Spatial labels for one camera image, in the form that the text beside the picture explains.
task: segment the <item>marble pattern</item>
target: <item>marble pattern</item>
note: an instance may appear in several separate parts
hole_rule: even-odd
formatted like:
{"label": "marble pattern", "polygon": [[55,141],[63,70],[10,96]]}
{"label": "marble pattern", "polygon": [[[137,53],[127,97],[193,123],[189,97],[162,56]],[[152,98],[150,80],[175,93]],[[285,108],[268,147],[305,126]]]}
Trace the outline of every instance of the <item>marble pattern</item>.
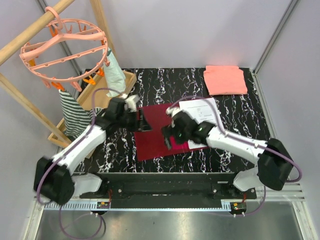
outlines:
{"label": "marble pattern", "polygon": [[[126,69],[135,73],[137,82],[131,94],[138,94],[139,107],[173,103],[181,97],[208,96],[204,68]],[[235,133],[267,140],[270,133],[249,69],[242,69],[247,95],[216,96],[223,125]],[[118,130],[85,159],[77,172],[238,172],[252,168],[245,159],[219,149],[202,149],[138,162],[132,132]]]}

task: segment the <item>wooden rod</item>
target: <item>wooden rod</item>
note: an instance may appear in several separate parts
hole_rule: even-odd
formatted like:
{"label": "wooden rod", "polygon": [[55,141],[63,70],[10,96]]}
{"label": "wooden rod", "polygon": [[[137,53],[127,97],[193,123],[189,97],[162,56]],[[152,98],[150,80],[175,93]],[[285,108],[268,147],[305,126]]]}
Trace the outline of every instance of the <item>wooden rod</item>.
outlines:
{"label": "wooden rod", "polygon": [[[74,1],[75,0],[60,0],[53,7],[53,9],[60,14]],[[16,36],[15,39],[5,45],[0,50],[0,66],[54,19],[55,16],[50,11],[47,11],[45,14],[39,17],[38,20],[27,27],[22,33]]]}
{"label": "wooden rod", "polygon": [[28,112],[38,119],[47,129],[52,131],[64,143],[71,143],[70,139],[60,131],[32,102],[30,102],[9,80],[0,73],[0,86],[21,104]]}
{"label": "wooden rod", "polygon": [[115,59],[117,59],[116,50],[114,47],[114,43],[111,38],[111,34],[108,27],[108,22],[106,19],[106,15],[104,12],[104,7],[102,6],[101,0],[90,0],[91,7],[95,16],[95,20],[97,22],[98,27],[104,31],[106,39],[108,41],[108,47],[111,48]]}

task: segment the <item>pink cloth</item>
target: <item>pink cloth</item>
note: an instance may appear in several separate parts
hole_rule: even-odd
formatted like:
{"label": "pink cloth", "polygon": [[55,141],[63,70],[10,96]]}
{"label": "pink cloth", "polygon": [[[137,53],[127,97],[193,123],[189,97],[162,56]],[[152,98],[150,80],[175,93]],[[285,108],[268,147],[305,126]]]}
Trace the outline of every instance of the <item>pink cloth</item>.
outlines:
{"label": "pink cloth", "polygon": [[203,77],[210,95],[248,93],[244,72],[238,66],[206,66]]}

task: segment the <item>metallic floor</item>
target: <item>metallic floor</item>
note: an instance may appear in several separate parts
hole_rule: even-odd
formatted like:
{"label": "metallic floor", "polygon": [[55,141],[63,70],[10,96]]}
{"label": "metallic floor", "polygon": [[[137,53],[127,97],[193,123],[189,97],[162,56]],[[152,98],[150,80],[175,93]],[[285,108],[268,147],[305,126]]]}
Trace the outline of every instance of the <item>metallic floor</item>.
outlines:
{"label": "metallic floor", "polygon": [[[248,212],[258,206],[248,203]],[[63,225],[83,211],[62,212]],[[302,240],[299,225],[289,202],[267,202],[260,212],[247,217],[215,216],[207,212],[107,212],[106,233],[100,240]],[[67,228],[78,238],[92,235],[99,219],[86,216]],[[36,240],[68,240],[59,230],[58,211],[43,212]]]}

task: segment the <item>gray wall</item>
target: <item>gray wall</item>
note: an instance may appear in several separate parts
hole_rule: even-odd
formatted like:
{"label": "gray wall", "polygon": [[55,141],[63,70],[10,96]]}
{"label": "gray wall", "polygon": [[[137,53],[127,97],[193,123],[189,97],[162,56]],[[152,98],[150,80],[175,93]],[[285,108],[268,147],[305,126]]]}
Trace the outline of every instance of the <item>gray wall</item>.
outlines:
{"label": "gray wall", "polygon": [[[0,48],[41,16],[35,1],[1,1]],[[49,32],[42,31],[30,42],[49,39]],[[59,47],[40,56],[37,61],[61,58]],[[73,75],[66,63],[60,72]],[[23,65],[18,52],[0,67],[7,77],[27,98],[57,124],[62,118],[57,90],[47,89],[41,80]],[[48,75],[62,77],[56,69],[47,70]],[[37,160],[52,156],[56,147],[47,141],[50,132],[12,97],[0,88],[0,238],[17,240],[23,232],[31,200],[34,197],[33,180]]]}
{"label": "gray wall", "polygon": [[[46,1],[51,6],[58,2]],[[101,1],[122,68],[253,68],[290,2]],[[75,1],[61,16],[96,22],[88,0]],[[71,48],[81,52],[78,46]],[[86,63],[79,61],[81,67]]]}
{"label": "gray wall", "polygon": [[302,0],[258,73],[278,137],[303,170],[320,236],[320,1]]}

